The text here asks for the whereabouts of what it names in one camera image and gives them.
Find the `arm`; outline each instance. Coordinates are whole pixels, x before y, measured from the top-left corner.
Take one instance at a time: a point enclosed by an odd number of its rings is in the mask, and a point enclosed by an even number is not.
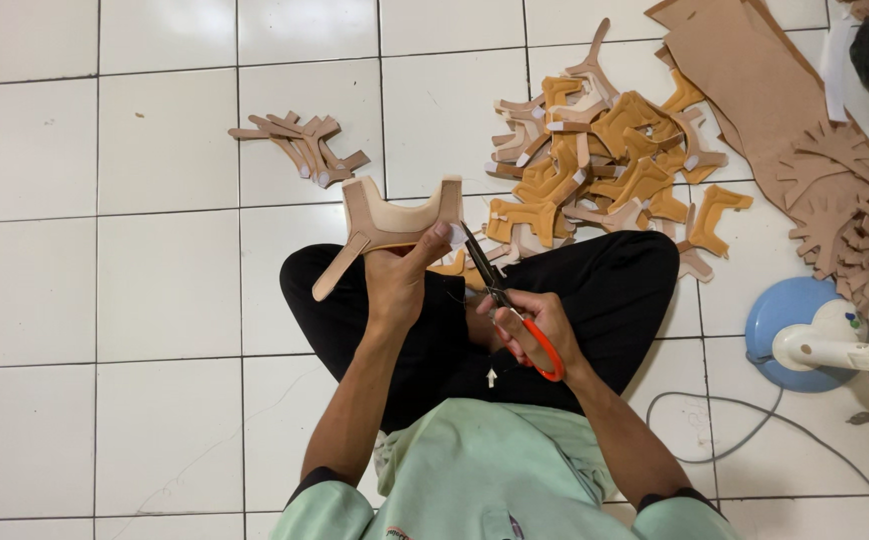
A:
[[[451,251],[451,227],[437,223],[404,257],[391,251],[364,255],[368,323],[348,371],[311,434],[301,479],[328,467],[357,486],[369,465],[388,400],[394,365],[408,330],[421,314],[425,268]]]
[[[507,293],[516,308],[534,316],[535,324],[561,355],[565,366],[564,383],[581,403],[621,494],[637,508],[646,495],[668,497],[683,487],[691,487],[688,476],[664,443],[595,374],[582,354],[558,295],[513,289]],[[478,307],[478,312],[487,313],[492,306],[488,297]],[[501,329],[501,339],[519,362],[527,358],[542,367],[552,365],[537,340],[510,310],[498,309],[495,324]]]

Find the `knee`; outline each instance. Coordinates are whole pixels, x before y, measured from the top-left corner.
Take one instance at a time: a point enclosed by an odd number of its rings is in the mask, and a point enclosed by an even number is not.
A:
[[[677,278],[681,254],[668,235],[657,230],[627,231],[622,244],[638,264],[651,268],[658,275]]]
[[[311,288],[340,250],[341,246],[334,244],[314,244],[288,255],[279,275],[284,295],[296,291],[307,291],[310,295]]]

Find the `orange scissors handle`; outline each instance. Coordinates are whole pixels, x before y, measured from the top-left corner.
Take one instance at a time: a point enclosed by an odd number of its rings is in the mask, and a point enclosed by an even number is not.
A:
[[[564,379],[564,362],[561,360],[561,355],[558,354],[558,350],[555,349],[555,346],[552,345],[551,340],[548,339],[548,336],[545,335],[545,332],[541,331],[541,328],[535,324],[535,321],[531,319],[523,319],[524,327],[527,328],[527,331],[534,336],[534,339],[538,340],[538,343],[541,345],[541,348],[544,349],[545,353],[548,355],[548,358],[551,361],[551,364],[554,366],[554,372],[545,371],[535,365],[530,359],[526,362],[525,365],[529,367],[533,367],[538,370],[538,373],[541,374],[542,377],[551,381],[552,383],[557,383]],[[498,337],[501,337],[501,332],[498,329],[498,326],[495,326],[495,332],[498,333]],[[511,347],[507,347],[507,350],[517,358],[517,354],[514,353]]]

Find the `white tile floor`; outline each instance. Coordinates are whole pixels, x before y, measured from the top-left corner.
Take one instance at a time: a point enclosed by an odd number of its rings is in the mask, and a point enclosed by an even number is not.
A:
[[[411,205],[461,174],[478,223],[513,186],[482,169],[504,131],[492,100],[536,95],[584,57],[601,18],[615,86],[668,97],[654,57],[664,30],[642,15],[655,3],[0,0],[0,539],[261,539],[284,510],[336,384],[277,276],[291,251],[344,240],[341,190],[297,178],[271,143],[235,142],[228,128],[332,115],[344,129],[332,149],[367,153],[360,172],[387,197]],[[817,65],[827,0],[767,4]],[[869,134],[852,69],[845,96]],[[703,129],[724,149],[715,122]],[[743,159],[731,153],[716,182],[755,202],[718,225],[731,259],[706,257],[716,278],[678,284],[624,395],[643,415],[668,390],[760,405],[777,395],[740,336],[763,289],[809,272]],[[675,195],[699,202],[704,189]],[[652,424],[689,459],[758,420],[669,399]],[[869,411],[868,376],[788,395],[780,411],[869,476],[869,424],[844,422]],[[867,486],[785,424],[686,468],[743,534],[869,538]],[[373,482],[361,490],[377,507]],[[607,509],[633,520],[620,496]]]

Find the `hand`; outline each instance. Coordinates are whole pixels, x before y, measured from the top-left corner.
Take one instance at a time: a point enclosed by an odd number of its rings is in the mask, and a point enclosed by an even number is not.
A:
[[[425,299],[425,268],[451,252],[447,240],[450,238],[451,225],[439,221],[425,231],[407,254],[389,250],[364,254],[369,327],[408,333],[417,322]]]
[[[565,383],[568,383],[572,373],[579,374],[585,366],[590,368],[578,345],[578,339],[575,338],[571,323],[568,322],[568,315],[561,306],[561,298],[557,294],[552,292],[536,294],[517,289],[507,289],[505,292],[518,312],[534,321],[561,356],[561,362],[564,362]],[[494,299],[487,296],[477,307],[477,312],[487,314],[494,308],[496,308]],[[547,372],[555,371],[555,365],[548,358],[548,354],[516,313],[512,313],[507,307],[500,307],[494,313],[494,323],[504,346],[513,352],[519,363],[524,364],[530,360],[532,364]]]

